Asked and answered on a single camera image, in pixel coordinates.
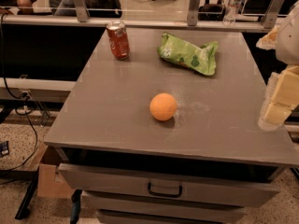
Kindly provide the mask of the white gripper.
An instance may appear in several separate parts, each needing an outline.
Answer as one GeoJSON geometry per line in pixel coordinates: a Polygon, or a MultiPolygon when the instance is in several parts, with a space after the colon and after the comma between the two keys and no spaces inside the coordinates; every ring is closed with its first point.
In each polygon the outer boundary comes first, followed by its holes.
{"type": "Polygon", "coordinates": [[[268,79],[258,120],[262,130],[274,131],[299,106],[299,2],[279,28],[260,38],[256,47],[276,49],[277,59],[288,64],[280,74],[273,72],[268,79]]]}

